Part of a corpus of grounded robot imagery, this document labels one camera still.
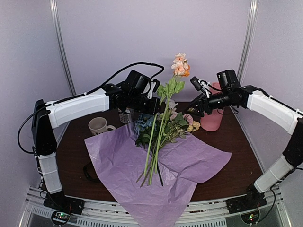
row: brown wooden table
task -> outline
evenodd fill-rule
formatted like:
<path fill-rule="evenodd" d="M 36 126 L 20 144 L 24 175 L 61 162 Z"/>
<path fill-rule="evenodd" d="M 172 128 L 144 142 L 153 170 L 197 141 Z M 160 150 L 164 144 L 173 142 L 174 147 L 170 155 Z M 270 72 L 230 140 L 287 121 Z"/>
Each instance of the brown wooden table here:
<path fill-rule="evenodd" d="M 186 105 L 187 103 L 179 103 L 178 107 L 183 108 Z M 231 110 L 226 108 L 224 113 L 230 114 Z M 117 110 L 94 113 L 72 121 L 57 150 L 59 176 L 66 195 L 115 201 L 103 184 L 88 181 L 83 173 L 83 167 L 90 161 L 84 143 L 84 139 L 91 136 L 88 123 L 92 118 L 98 116 L 106 118 L 107 123 L 113 126 L 123 125 L 119 121 Z M 245 194 L 246 187 L 262 174 L 234 115 L 224 115 L 220 129 L 216 132 L 200 129 L 193 135 L 217 149 L 231 152 L 232 157 L 216 176 L 197 185 L 191 201 L 220 199 Z M 97 177 L 93 168 L 89 169 L 89 172 L 93 177 Z"/>

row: yellow flower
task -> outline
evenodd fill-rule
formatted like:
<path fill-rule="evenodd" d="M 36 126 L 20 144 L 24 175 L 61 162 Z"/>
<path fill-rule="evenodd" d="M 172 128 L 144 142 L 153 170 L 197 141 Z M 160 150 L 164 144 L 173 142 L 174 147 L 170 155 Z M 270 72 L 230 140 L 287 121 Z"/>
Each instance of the yellow flower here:
<path fill-rule="evenodd" d="M 196 122 L 196 121 L 194 121 L 193 122 L 193 130 L 192 130 L 192 132 L 195 132 L 195 131 L 197 131 L 197 130 L 199 130 L 199 128 L 200 128 L 200 123 L 199 122 Z"/>
<path fill-rule="evenodd" d="M 194 127 L 193 127 L 192 125 L 190 125 L 190 126 L 187 128 L 187 131 L 188 131 L 188 132 L 191 132 L 193 129 L 194 129 Z"/>
<path fill-rule="evenodd" d="M 185 65 L 185 67 L 184 67 L 185 72 L 184 72 L 184 74 L 182 76 L 183 77 L 188 77 L 190 75 L 190 65 L 188 65 L 187 63 L 184 63 L 184 65 Z"/>

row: white enclosure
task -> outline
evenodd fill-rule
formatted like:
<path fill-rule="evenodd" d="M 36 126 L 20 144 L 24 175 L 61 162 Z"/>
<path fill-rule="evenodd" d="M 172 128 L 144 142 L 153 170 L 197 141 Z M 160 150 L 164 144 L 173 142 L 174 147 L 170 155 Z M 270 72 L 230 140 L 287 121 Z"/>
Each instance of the white enclosure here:
<path fill-rule="evenodd" d="M 243 85 L 261 87 L 274 98 L 303 110 L 303 1 L 260 1 L 256 32 Z M 261 162 L 268 169 L 284 151 L 290 136 L 269 119 L 241 110 L 239 119 Z M 294 227 L 303 223 L 303 172 L 281 183 Z"/>
<path fill-rule="evenodd" d="M 216 73 L 237 71 L 243 48 L 250 0 L 59 0 L 58 12 L 76 92 L 105 81 L 120 68 L 146 61 L 166 69 L 157 79 L 168 81 L 174 55 L 185 52 L 191 75 L 209 81 Z M 158 68 L 135 67 L 151 76 Z M 126 78 L 118 75 L 113 82 Z M 188 83 L 176 100 L 198 92 Z"/>
<path fill-rule="evenodd" d="M 40 176 L 33 155 L 17 145 L 21 123 L 38 99 L 70 96 L 49 2 L 5 0 L 0 7 L 0 226 L 14 227 L 30 186 Z M 31 151 L 31 121 L 21 143 Z M 58 138 L 63 127 L 55 131 Z"/>

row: ceramic mug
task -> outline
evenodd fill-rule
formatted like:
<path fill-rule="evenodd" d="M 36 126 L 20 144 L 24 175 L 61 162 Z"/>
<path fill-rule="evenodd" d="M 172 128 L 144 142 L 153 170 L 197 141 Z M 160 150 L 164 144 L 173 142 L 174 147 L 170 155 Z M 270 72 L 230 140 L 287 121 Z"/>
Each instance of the ceramic mug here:
<path fill-rule="evenodd" d="M 89 122 L 89 129 L 93 136 L 106 132 L 108 129 L 115 130 L 115 126 L 107 125 L 107 121 L 103 117 L 96 117 Z"/>

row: wrapping paper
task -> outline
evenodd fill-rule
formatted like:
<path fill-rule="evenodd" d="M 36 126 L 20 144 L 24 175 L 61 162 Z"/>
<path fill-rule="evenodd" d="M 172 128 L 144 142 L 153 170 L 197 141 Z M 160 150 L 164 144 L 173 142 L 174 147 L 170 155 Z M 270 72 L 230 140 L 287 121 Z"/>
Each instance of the wrapping paper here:
<path fill-rule="evenodd" d="M 172 227 L 194 193 L 197 183 L 215 176 L 231 153 L 215 149 L 193 135 L 177 139 L 159 152 L 158 175 L 151 186 L 136 183 L 145 165 L 146 151 L 134 142 L 132 124 L 85 140 L 98 178 L 141 227 Z"/>

